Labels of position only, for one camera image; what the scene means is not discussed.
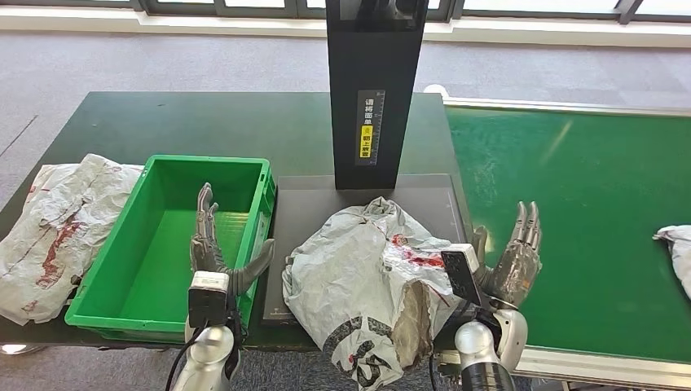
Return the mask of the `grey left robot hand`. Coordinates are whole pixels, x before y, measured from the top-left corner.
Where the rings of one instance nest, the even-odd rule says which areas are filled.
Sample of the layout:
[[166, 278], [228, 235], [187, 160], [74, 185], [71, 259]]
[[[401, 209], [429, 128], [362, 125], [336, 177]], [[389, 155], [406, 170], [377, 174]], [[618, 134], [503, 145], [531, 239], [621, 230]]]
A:
[[190, 241], [191, 268], [194, 271], [218, 272], [229, 276], [228, 292], [240, 296], [267, 269], [275, 253], [275, 240], [267, 239], [260, 253], [239, 269], [226, 266], [216, 235], [215, 213], [218, 203], [213, 202], [213, 190], [206, 182], [199, 191], [196, 202], [195, 232]]

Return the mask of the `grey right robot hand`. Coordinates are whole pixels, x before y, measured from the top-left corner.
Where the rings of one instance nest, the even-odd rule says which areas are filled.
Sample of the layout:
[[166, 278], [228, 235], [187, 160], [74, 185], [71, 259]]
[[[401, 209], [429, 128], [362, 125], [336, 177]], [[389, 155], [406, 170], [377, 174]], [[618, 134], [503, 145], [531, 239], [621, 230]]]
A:
[[532, 201], [517, 203], [512, 234], [496, 266], [485, 263], [488, 231], [478, 226], [472, 245], [477, 261], [470, 266], [476, 283], [487, 295], [517, 308], [526, 299], [542, 268], [539, 250], [542, 242], [539, 207]]

